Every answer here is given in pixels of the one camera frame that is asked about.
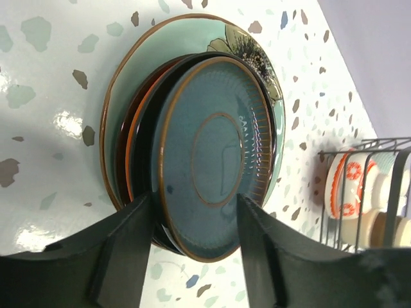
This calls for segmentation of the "white orange patterned bowl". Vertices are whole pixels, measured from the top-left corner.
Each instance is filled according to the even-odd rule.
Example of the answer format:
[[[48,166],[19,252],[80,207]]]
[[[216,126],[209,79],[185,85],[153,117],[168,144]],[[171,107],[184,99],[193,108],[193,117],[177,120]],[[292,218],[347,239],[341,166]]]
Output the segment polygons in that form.
[[[324,205],[332,219],[356,219],[371,209],[371,186],[380,170],[369,154],[344,148],[328,171]]]

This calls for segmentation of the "green floral plate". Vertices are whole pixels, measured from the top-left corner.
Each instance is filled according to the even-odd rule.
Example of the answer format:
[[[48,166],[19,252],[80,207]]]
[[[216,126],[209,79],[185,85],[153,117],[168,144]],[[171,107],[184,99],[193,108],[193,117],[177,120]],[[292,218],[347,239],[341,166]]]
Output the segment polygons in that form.
[[[274,66],[247,31],[221,17],[187,13],[166,19],[142,34],[121,61],[106,91],[100,124],[100,164],[105,188],[116,209],[123,204],[114,175],[115,145],[134,93],[160,65],[178,56],[203,51],[221,51],[243,59],[259,74],[269,91],[277,147],[265,199],[272,194],[281,169],[286,124],[283,93]]]

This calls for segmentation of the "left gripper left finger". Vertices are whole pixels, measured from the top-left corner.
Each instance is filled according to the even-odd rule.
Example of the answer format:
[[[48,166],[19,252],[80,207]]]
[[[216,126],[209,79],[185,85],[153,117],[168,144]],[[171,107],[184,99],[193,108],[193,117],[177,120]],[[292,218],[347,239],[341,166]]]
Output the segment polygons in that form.
[[[154,230],[148,193],[41,252],[1,257],[1,307],[139,307]]]

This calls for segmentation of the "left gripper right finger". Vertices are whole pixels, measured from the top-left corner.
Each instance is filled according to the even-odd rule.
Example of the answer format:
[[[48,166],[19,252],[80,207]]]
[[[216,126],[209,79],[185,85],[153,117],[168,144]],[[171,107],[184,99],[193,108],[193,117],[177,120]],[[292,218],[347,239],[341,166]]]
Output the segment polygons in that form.
[[[320,244],[237,196],[251,307],[410,307],[410,249],[347,253]]]

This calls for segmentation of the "orange plate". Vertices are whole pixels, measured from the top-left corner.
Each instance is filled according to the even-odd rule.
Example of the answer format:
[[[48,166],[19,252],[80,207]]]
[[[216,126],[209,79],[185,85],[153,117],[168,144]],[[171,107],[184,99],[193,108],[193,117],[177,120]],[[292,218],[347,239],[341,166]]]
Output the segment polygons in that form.
[[[124,172],[125,196],[128,198],[128,201],[132,201],[134,198],[132,193],[132,161],[136,137],[138,134],[138,118],[143,114],[143,107],[148,101],[149,93],[153,91],[153,88],[160,82],[163,76],[170,71],[170,69],[171,67],[168,67],[162,69],[161,71],[154,72],[151,76],[149,76],[137,90],[127,112],[127,118],[124,122],[124,124],[128,124],[127,141],[125,143]]]

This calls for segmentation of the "yellow patterned plate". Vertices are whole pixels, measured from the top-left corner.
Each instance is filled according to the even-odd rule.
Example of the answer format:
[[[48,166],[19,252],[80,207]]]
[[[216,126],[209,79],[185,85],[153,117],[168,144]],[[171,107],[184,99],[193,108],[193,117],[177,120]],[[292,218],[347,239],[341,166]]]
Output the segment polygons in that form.
[[[136,91],[133,93],[132,98],[128,102],[127,111],[125,114],[125,118],[121,123],[120,131],[117,137],[116,143],[116,151],[115,151],[115,159],[114,159],[114,174],[115,174],[115,183],[116,189],[119,194],[119,204],[120,207],[124,207],[126,204],[130,202],[130,198],[128,195],[127,189],[127,181],[125,176],[125,169],[127,164],[125,162],[125,153],[126,153],[126,145],[128,134],[130,131],[130,126],[132,124],[132,120],[134,118],[134,114],[137,111],[139,105],[141,104],[144,95],[148,92],[150,87],[173,65],[177,64],[179,61],[191,56],[191,54],[178,56],[173,58],[158,68],[156,68],[147,78],[145,78],[139,86],[136,88]]]

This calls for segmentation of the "cream brown cup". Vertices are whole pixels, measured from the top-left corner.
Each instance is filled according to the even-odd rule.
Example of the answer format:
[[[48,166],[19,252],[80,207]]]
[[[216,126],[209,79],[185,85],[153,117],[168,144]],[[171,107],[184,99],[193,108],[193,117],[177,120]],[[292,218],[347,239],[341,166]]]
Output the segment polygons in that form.
[[[342,222],[342,241],[359,248],[380,248],[383,244],[387,222],[388,200],[391,177],[380,174],[371,186],[371,209],[365,211],[360,219]],[[395,247],[410,246],[410,220],[401,215],[407,200],[406,193],[410,185],[410,171],[405,170],[400,185],[397,216],[394,220]]]

